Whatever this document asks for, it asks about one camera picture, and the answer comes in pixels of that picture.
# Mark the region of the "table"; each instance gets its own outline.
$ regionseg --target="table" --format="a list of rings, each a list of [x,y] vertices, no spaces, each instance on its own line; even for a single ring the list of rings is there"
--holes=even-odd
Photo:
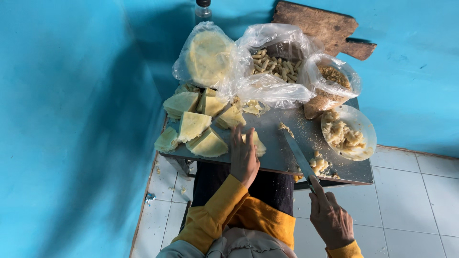
[[[358,109],[357,98],[351,99],[346,105]],[[336,172],[340,179],[319,177],[321,185],[324,187],[341,186],[341,185],[370,185],[373,183],[373,174],[369,159],[364,161],[351,161],[336,154],[326,143],[320,127],[320,117],[314,120],[306,120],[303,114],[303,107],[298,109],[277,109],[272,108],[266,114],[257,116],[249,113],[243,113],[247,121],[245,128],[255,127],[258,137],[265,144],[266,154],[261,157],[260,170],[270,171],[291,175],[303,175],[298,171],[298,164],[293,153],[291,152],[282,132],[279,130],[279,118],[290,127],[295,140],[303,151],[306,159],[313,158],[314,151],[319,151],[325,160],[331,162],[331,172]],[[167,121],[167,126],[171,126],[177,132],[179,131],[180,121]],[[211,127],[223,138],[229,145],[230,130],[222,130],[213,124]],[[175,152],[161,153],[177,169],[182,177],[192,177],[188,173],[188,161],[203,161],[209,163],[230,163],[230,154],[224,154],[216,158],[207,158],[195,156],[185,146],[180,144]],[[307,189],[309,186],[306,182],[295,184],[295,190]]]

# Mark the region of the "knife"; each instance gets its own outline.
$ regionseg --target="knife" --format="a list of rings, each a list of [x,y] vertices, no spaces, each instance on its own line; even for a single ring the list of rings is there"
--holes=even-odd
[[[293,152],[295,159],[297,160],[297,163],[301,169],[301,172],[306,177],[306,181],[309,185],[309,188],[311,188],[311,191],[315,193],[313,184],[311,183],[311,179],[309,179],[309,176],[313,175],[315,178],[317,178],[317,176],[314,174],[313,169],[309,165],[309,162],[304,157],[304,154],[301,151],[300,147],[298,146],[297,141],[295,141],[295,139],[290,135],[287,129],[281,129],[281,131],[284,133],[285,140],[287,140],[287,143],[291,151]]]

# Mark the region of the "right hand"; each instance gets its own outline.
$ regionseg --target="right hand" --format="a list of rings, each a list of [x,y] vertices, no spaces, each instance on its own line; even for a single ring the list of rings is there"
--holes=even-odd
[[[247,189],[252,185],[260,169],[257,147],[253,144],[253,132],[250,128],[246,134],[246,143],[241,136],[242,125],[231,127],[231,172]]]
[[[352,243],[354,241],[352,217],[338,205],[332,192],[324,192],[316,177],[310,175],[309,179],[315,190],[315,193],[309,193],[310,219],[319,236],[330,250]]]

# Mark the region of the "plastic bag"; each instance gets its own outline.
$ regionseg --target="plastic bag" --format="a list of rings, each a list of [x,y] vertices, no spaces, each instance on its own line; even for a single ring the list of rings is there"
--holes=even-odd
[[[235,42],[220,27],[213,22],[201,22],[185,41],[172,75],[202,88],[218,89],[228,83],[234,46]]]
[[[254,67],[252,54],[262,48],[267,48],[270,56],[291,62],[306,60],[324,49],[320,40],[304,35],[295,25],[267,23],[249,26],[231,52],[230,84],[219,89],[218,97],[231,100],[237,95],[242,100],[255,99],[272,107],[296,108],[315,96],[301,84],[289,84],[270,74],[251,75]],[[306,72],[298,69],[298,77],[302,76],[306,76]]]
[[[340,84],[326,80],[318,66],[331,66],[345,75],[349,81],[350,90]],[[308,76],[299,78],[297,82],[306,85],[317,96],[304,104],[304,115],[307,119],[319,116],[323,111],[330,110],[357,97],[362,91],[360,77],[355,70],[343,60],[327,54],[311,56],[305,63],[304,70]]]
[[[297,108],[316,95],[300,84],[286,83],[271,74],[254,74],[239,82],[237,95],[245,103],[258,100],[275,108]]]

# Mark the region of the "yellow shirt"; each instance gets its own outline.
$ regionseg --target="yellow shirt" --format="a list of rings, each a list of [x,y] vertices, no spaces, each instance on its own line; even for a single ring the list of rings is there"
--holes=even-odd
[[[185,227],[172,242],[184,240],[206,254],[226,225],[267,233],[294,248],[295,218],[249,197],[248,189],[232,175],[206,205],[188,210]],[[335,250],[326,248],[326,251],[332,258],[363,258],[356,241]]]

